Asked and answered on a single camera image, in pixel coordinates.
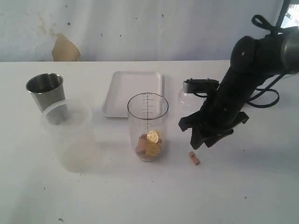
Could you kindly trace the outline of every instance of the coin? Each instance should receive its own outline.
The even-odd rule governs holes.
[[[161,151],[161,147],[158,144],[154,142],[148,142],[146,144],[145,154],[147,156],[156,157],[160,154],[160,151]]]
[[[160,139],[160,133],[156,130],[150,131],[146,136],[147,141],[157,143]]]

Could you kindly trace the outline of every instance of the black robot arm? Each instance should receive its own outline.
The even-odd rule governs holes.
[[[201,109],[181,118],[178,124],[182,131],[192,128],[190,144],[194,149],[203,143],[211,147],[231,135],[236,125],[246,123],[249,117],[241,109],[248,100],[256,98],[250,97],[265,80],[280,74],[264,90],[274,91],[270,88],[281,77],[299,71],[298,28],[273,27],[260,15],[255,15],[252,22],[271,34],[260,40],[249,36],[240,39],[232,51],[230,68],[220,85],[210,79],[188,79],[183,83],[185,93],[206,93]]]

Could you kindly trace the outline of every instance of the white table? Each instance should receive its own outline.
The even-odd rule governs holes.
[[[221,80],[228,61],[0,63],[2,224],[252,224],[299,220],[299,77],[275,85],[280,102],[270,109],[244,108],[250,119],[212,148],[188,152],[191,131],[178,121],[183,80]],[[130,146],[126,119],[105,118],[104,103],[118,70],[159,71],[170,104],[168,151],[144,163]],[[94,111],[99,167],[71,173],[58,163],[39,128],[40,112],[25,84],[33,76],[64,77],[67,98]]]

